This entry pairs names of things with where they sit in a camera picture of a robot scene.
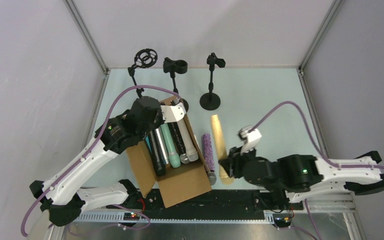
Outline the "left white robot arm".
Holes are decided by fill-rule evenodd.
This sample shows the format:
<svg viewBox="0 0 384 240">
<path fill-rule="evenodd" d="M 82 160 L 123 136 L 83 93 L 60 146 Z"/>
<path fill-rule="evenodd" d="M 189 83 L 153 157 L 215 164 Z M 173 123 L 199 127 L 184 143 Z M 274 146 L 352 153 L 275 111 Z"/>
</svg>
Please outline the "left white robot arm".
<svg viewBox="0 0 384 240">
<path fill-rule="evenodd" d="M 131 109 L 99 127 L 86 148 L 55 177 L 30 184 L 30 191 L 41 203 L 41 211 L 48 211 L 49 221 L 62 227 L 89 210 L 111 205 L 134 206 L 139 192 L 128 179 L 109 187 L 83 189 L 82 186 L 97 170 L 144 141 L 162 123 L 157 99 L 149 96 L 136 99 Z"/>
</svg>

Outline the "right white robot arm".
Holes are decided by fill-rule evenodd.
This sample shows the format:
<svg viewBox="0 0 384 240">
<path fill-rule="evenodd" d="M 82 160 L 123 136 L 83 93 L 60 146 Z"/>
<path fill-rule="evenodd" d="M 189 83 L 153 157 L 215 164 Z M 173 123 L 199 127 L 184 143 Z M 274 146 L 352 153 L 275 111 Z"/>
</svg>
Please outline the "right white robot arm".
<svg viewBox="0 0 384 240">
<path fill-rule="evenodd" d="M 274 205 L 285 205 L 330 193 L 364 196 L 383 192 L 381 160 L 377 151 L 370 151 L 354 159 L 332 159 L 333 164 L 320 156 L 304 154 L 269 161 L 257 156 L 254 149 L 241 153 L 233 147 L 218 163 L 230 178 L 244 178 L 271 192 Z"/>
</svg>

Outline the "purple glitter microphone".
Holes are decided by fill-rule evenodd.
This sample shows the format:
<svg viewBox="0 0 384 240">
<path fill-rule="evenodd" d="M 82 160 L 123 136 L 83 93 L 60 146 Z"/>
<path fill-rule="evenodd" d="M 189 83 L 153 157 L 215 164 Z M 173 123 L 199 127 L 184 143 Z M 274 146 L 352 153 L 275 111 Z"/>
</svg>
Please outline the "purple glitter microphone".
<svg viewBox="0 0 384 240">
<path fill-rule="evenodd" d="M 204 133 L 201 137 L 202 144 L 202 153 L 208 167 L 207 176 L 210 182 L 210 185 L 213 186 L 217 181 L 217 176 L 215 173 L 215 164 L 214 164 L 214 155 L 212 148 L 211 135 L 209 133 Z"/>
</svg>

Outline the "gold microphone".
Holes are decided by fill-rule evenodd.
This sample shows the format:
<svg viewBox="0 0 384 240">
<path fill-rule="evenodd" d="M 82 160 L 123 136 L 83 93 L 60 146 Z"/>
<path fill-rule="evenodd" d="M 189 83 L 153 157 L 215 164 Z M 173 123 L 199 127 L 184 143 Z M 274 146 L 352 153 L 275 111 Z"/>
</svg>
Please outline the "gold microphone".
<svg viewBox="0 0 384 240">
<path fill-rule="evenodd" d="M 229 177 L 228 173 L 221 165 L 221 160 L 224 160 L 228 156 L 221 121 L 217 114 L 212 115 L 210 120 L 215 150 L 217 154 L 217 162 L 219 165 L 220 181 L 223 185 L 231 185 L 234 182 L 234 179 Z"/>
</svg>

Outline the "brown cardboard box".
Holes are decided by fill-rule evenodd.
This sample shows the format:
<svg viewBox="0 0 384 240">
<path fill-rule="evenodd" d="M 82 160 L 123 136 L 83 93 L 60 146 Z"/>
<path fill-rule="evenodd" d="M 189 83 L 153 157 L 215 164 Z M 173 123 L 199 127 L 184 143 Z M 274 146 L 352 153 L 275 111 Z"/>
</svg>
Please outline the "brown cardboard box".
<svg viewBox="0 0 384 240">
<path fill-rule="evenodd" d="M 129 147 L 125 153 L 135 177 L 135 186 L 140 189 L 141 194 L 147 197 L 155 184 L 158 184 L 163 204 L 166 208 L 190 200 L 204 193 L 210 192 L 212 186 L 207 172 L 209 168 L 205 158 L 199 149 L 194 137 L 193 128 L 189 118 L 184 118 L 185 127 L 190 135 L 192 145 L 196 149 L 198 159 L 180 167 L 169 166 L 163 176 L 157 176 L 153 168 L 152 158 L 148 145 L 141 141 L 136 146 Z"/>
</svg>

